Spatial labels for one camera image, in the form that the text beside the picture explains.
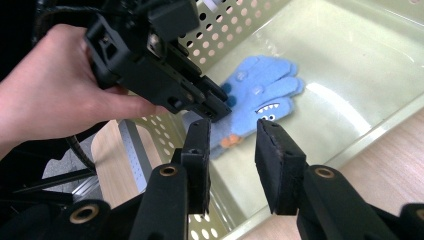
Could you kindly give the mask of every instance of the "blue knit glove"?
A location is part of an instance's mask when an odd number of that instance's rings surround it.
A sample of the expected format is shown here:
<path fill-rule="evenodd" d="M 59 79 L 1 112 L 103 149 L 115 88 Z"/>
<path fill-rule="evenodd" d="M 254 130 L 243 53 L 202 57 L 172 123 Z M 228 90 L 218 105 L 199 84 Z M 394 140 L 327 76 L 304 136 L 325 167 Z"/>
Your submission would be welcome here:
<path fill-rule="evenodd" d="M 221 88 L 232 112 L 211 125 L 211 158 L 236 146 L 256 131 L 259 118 L 275 121 L 293 111 L 291 97 L 303 91 L 303 82 L 295 78 L 297 67 L 288 60 L 266 56 L 246 58 Z M 186 129 L 200 117 L 183 115 Z"/>

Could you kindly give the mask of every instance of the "finger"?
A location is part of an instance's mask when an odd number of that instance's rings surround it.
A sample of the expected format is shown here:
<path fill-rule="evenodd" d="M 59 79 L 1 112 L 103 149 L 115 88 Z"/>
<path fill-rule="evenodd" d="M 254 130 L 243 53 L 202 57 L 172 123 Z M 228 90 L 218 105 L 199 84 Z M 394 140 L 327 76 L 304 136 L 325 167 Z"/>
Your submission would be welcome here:
<path fill-rule="evenodd" d="M 115 85 L 113 87 L 105 89 L 104 91 L 108 93 L 113 93 L 113 94 L 128 95 L 128 89 L 121 87 L 119 85 Z"/>
<path fill-rule="evenodd" d="M 303 82 L 294 77 L 286 77 L 280 81 L 274 82 L 265 88 L 260 95 L 260 102 L 267 102 L 271 99 L 284 96 L 293 96 L 303 89 Z"/>
<path fill-rule="evenodd" d="M 53 26 L 48 32 L 46 37 L 60 41 L 62 44 L 61 47 L 75 47 L 80 45 L 84 47 L 84 34 L 87 31 L 86 28 L 74 27 L 66 24 L 57 24 Z"/>
<path fill-rule="evenodd" d="M 261 79 L 263 85 L 268 85 L 296 72 L 296 66 L 285 59 L 262 57 L 261 61 L 249 70 L 252 79 Z"/>
<path fill-rule="evenodd" d="M 247 57 L 246 59 L 243 60 L 242 63 L 240 63 L 240 65 L 238 65 L 236 71 L 248 71 L 248 70 L 250 70 L 252 67 L 254 67 L 261 60 L 261 58 L 263 58 L 263 56 Z"/>
<path fill-rule="evenodd" d="M 105 120 L 140 118 L 167 112 L 164 107 L 153 105 L 140 96 L 118 94 L 108 94 L 104 107 Z"/>

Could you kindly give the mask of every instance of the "wooden table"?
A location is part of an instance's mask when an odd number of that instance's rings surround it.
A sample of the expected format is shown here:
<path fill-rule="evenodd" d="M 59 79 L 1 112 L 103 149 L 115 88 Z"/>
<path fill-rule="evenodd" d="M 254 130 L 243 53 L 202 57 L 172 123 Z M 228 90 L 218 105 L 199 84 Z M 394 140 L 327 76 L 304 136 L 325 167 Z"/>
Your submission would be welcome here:
<path fill-rule="evenodd" d="M 148 135 L 139 129 L 143 136 Z M 153 142 L 143 137 L 145 148 Z M 104 199 L 115 207 L 138 194 L 116 121 L 95 137 L 93 157 Z M 152 166 L 159 156 L 148 152 Z M 370 204 L 398 215 L 408 202 L 424 202 L 424 110 L 386 133 L 340 171 Z M 273 216 L 244 239 L 300 239 L 294 217 Z"/>

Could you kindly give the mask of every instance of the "metal bolt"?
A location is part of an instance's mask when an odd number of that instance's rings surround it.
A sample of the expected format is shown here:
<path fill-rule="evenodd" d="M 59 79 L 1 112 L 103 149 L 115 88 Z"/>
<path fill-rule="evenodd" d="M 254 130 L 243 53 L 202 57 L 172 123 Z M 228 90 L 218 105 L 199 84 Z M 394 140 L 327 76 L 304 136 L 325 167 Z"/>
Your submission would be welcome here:
<path fill-rule="evenodd" d="M 168 166 L 168 167 L 161 168 L 159 173 L 160 175 L 164 177 L 171 177 L 176 175 L 178 173 L 178 170 L 175 167 Z"/>
<path fill-rule="evenodd" d="M 324 167 L 316 168 L 315 174 L 323 178 L 333 178 L 335 176 L 333 171 Z"/>
<path fill-rule="evenodd" d="M 96 204 L 88 204 L 75 210 L 69 217 L 69 221 L 73 224 L 83 224 L 99 214 L 99 206 Z"/>

